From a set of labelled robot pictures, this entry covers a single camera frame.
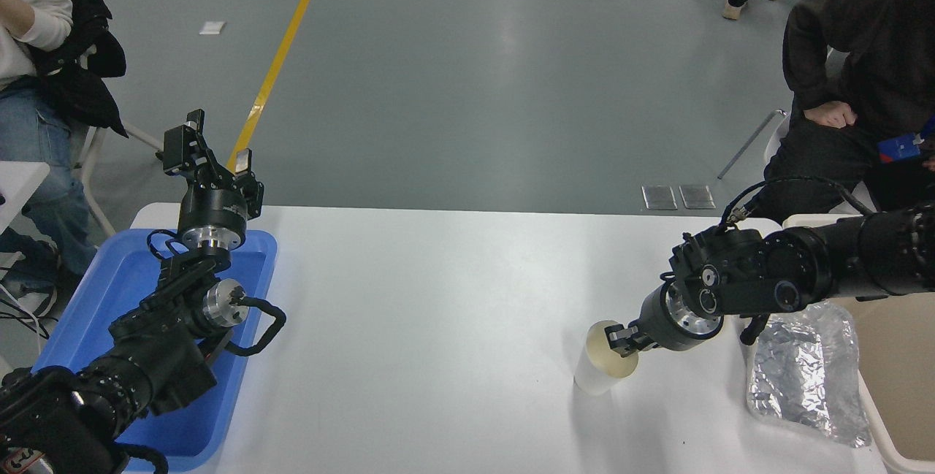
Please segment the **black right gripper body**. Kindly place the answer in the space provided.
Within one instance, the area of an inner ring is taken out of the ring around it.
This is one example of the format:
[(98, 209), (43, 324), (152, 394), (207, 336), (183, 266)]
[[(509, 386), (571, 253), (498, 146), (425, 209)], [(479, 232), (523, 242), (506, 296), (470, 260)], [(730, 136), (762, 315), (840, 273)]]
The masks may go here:
[(663, 284), (644, 299), (634, 325), (640, 351), (688, 351), (703, 342), (703, 318), (688, 307), (674, 284)]

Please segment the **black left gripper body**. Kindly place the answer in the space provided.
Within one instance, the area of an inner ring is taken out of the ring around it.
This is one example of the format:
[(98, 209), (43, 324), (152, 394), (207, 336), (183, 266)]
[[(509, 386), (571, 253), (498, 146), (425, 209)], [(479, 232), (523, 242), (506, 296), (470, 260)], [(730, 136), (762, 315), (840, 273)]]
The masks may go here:
[(178, 231), (214, 226), (232, 232), (244, 232), (248, 220), (247, 210), (242, 191), (190, 186), (181, 201)]

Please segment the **person's right hand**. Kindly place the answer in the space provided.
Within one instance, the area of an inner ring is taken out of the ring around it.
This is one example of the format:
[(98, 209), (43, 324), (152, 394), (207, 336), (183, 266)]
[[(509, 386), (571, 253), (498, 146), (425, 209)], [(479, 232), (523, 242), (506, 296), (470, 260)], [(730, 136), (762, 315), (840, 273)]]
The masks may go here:
[(805, 118), (819, 126), (844, 129), (856, 124), (858, 115), (848, 102), (830, 101), (808, 110), (804, 110)]

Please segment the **person's hand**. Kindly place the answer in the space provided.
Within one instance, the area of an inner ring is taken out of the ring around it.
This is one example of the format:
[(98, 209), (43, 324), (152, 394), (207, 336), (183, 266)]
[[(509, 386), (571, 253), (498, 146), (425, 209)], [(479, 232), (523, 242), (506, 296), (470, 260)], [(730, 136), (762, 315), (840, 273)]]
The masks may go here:
[(34, 27), (36, 12), (21, 0), (0, 0), (1, 25), (14, 38), (21, 38)]

